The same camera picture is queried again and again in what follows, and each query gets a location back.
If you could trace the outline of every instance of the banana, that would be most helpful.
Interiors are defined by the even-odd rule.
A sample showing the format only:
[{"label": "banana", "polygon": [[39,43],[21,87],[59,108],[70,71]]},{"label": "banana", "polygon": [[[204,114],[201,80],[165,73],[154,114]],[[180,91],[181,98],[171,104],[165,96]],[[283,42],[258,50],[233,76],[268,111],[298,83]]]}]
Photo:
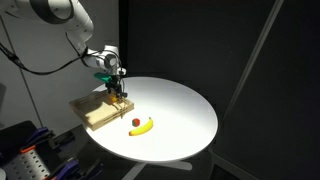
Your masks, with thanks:
[{"label": "banana", "polygon": [[153,127],[153,120],[149,117],[149,121],[143,126],[137,127],[129,132],[129,136],[137,136],[148,132]]}]

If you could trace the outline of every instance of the black cable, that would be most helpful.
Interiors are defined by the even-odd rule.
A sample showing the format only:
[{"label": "black cable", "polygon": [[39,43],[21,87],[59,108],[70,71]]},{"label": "black cable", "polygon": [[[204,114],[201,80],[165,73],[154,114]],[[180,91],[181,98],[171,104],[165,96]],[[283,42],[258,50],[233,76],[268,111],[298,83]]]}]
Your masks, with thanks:
[{"label": "black cable", "polygon": [[11,13],[7,12],[7,11],[6,11],[6,14],[8,14],[8,15],[9,15],[9,16],[11,16],[11,17],[14,17],[14,18],[20,19],[18,16],[15,16],[15,15],[13,15],[13,14],[11,14]]},{"label": "black cable", "polygon": [[68,33],[66,33],[66,38],[68,40],[68,42],[70,43],[71,47],[73,48],[73,50],[77,53],[78,56],[80,56],[79,52],[77,51],[76,47],[74,47],[74,45],[71,43],[69,37],[68,37]]},{"label": "black cable", "polygon": [[[71,43],[70,39],[68,38],[68,35],[66,34],[66,37],[67,37],[67,40],[69,41],[70,45],[73,47],[73,49],[76,51],[76,48],[73,46],[73,44]],[[64,69],[65,67],[69,66],[70,64],[74,63],[75,61],[83,58],[83,56],[80,56],[80,54],[78,53],[78,51],[76,51],[76,53],[78,54],[78,57],[70,60],[69,62],[67,62],[66,64],[64,64],[63,66],[61,66],[60,68],[56,69],[56,70],[53,70],[53,71],[48,71],[48,72],[37,72],[37,71],[32,71],[30,69],[28,69],[27,67],[25,67],[23,65],[23,63],[20,61],[19,57],[16,55],[16,54],[13,54],[12,52],[10,52],[7,48],[5,48],[1,43],[0,43],[0,50],[8,57],[9,60],[11,60],[15,65],[17,65],[19,68],[27,71],[27,72],[30,72],[32,74],[35,74],[35,75],[39,75],[39,76],[43,76],[43,75],[49,75],[49,74],[52,74],[52,73],[55,73],[57,71],[60,71],[62,69]],[[94,54],[96,53],[99,53],[99,52],[111,52],[112,54],[114,54],[117,59],[119,60],[119,63],[120,63],[120,67],[121,67],[121,72],[122,72],[122,62],[119,58],[119,56],[114,52],[114,51],[110,51],[110,50],[100,50],[100,51],[96,51],[96,52],[93,52],[93,53],[90,53],[88,55],[93,55],[97,58],[101,58],[99,56],[96,56]],[[122,74],[120,73],[120,79],[119,79],[119,83],[120,81],[122,80]]]},{"label": "black cable", "polygon": [[[9,45],[10,45],[13,53],[11,53],[10,51],[8,51],[8,52],[10,52],[11,54],[13,54],[14,57],[15,57],[16,55],[15,55],[15,50],[14,50],[14,47],[13,47],[13,43],[12,43],[11,38],[10,38],[10,36],[9,36],[7,27],[6,27],[6,25],[4,24],[4,21],[3,21],[2,16],[0,16],[0,21],[1,21],[1,24],[2,24],[2,26],[3,26],[3,30],[4,30],[4,32],[5,32],[5,35],[7,36],[8,43],[9,43]],[[37,106],[36,106],[36,104],[35,104],[34,98],[33,98],[32,94],[31,94],[31,90],[30,90],[30,87],[29,87],[29,85],[28,85],[28,83],[27,83],[27,79],[26,79],[26,77],[25,77],[25,74],[22,72],[21,69],[19,69],[19,73],[20,73],[20,75],[21,75],[21,77],[22,77],[22,80],[23,80],[23,83],[24,83],[24,85],[25,85],[25,87],[26,87],[26,89],[27,89],[27,93],[28,93],[29,98],[30,98],[30,100],[31,100],[32,106],[33,106],[33,108],[34,108],[34,111],[35,111],[36,116],[37,116],[37,118],[38,118],[38,121],[39,121],[39,123],[40,123],[40,126],[43,127],[43,123],[42,123],[42,121],[41,121],[40,113],[39,113],[38,108],[37,108]]]}]

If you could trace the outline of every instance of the table leg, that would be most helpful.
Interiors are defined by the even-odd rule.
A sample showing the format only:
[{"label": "table leg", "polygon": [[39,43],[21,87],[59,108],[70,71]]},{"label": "table leg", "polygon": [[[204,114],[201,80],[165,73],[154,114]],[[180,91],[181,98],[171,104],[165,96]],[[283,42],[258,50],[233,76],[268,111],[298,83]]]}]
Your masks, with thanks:
[{"label": "table leg", "polygon": [[152,164],[157,166],[164,166],[164,167],[182,169],[187,171],[192,170],[192,164],[188,162],[183,162],[183,161],[170,162],[170,163],[155,163],[155,164],[152,163]]},{"label": "table leg", "polygon": [[137,164],[134,165],[134,167],[122,178],[122,180],[133,180],[139,173],[140,171],[144,168],[146,163],[141,163],[138,162]]}]

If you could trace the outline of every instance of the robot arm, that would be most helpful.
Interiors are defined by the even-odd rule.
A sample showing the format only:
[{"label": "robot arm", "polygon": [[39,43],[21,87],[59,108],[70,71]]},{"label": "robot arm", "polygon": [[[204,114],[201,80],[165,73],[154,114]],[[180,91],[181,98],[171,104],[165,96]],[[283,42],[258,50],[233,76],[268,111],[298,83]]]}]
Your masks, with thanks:
[{"label": "robot arm", "polygon": [[114,79],[106,83],[108,89],[114,89],[118,96],[126,95],[121,92],[119,79],[126,71],[120,67],[117,47],[105,46],[99,52],[87,47],[85,42],[92,36],[93,23],[78,0],[1,0],[0,15],[3,13],[36,23],[62,26],[68,40],[82,56],[83,64],[103,69]]}]

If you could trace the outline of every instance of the small red object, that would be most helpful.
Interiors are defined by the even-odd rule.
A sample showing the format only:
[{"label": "small red object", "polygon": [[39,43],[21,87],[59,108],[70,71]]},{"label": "small red object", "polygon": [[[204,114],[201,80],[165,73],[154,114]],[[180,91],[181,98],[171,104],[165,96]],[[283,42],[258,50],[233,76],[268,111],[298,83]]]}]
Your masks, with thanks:
[{"label": "small red object", "polygon": [[132,126],[138,127],[140,125],[140,120],[138,118],[135,118],[132,120]]},{"label": "small red object", "polygon": [[26,153],[28,151],[31,151],[32,149],[35,149],[35,148],[36,148],[36,146],[33,145],[33,146],[28,147],[27,149],[20,149],[20,153],[24,154],[24,153]]}]

